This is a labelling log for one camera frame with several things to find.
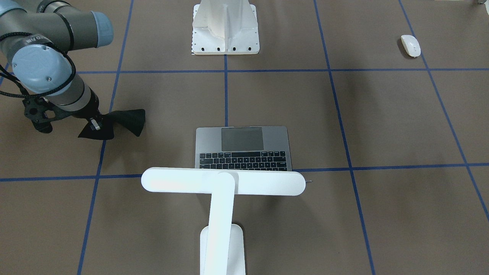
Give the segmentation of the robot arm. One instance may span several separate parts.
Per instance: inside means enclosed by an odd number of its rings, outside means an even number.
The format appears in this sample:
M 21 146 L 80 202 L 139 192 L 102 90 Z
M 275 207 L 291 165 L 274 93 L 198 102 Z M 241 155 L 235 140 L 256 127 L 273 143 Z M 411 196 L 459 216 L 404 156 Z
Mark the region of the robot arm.
M 113 36 L 105 14 L 81 11 L 65 0 L 43 0 L 35 13 L 14 0 L 2 0 L 1 52 L 12 73 L 1 67 L 1 76 L 20 93 L 1 95 L 22 99 L 24 115 L 42 133 L 52 132 L 51 122 L 69 116 L 87 120 L 82 136 L 112 131 L 112 120 L 100 113 L 98 97 L 68 53 L 107 46 Z

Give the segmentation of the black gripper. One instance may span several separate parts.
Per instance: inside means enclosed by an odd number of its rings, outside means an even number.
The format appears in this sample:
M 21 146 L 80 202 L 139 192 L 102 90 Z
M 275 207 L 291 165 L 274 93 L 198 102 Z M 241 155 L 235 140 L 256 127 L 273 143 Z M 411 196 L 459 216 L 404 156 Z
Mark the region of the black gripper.
M 87 120 L 91 131 L 100 131 L 103 127 L 103 117 L 98 108 L 99 98 L 96 96 L 96 94 L 91 94 L 87 105 L 81 108 L 79 111 L 75 111 L 72 116 Z

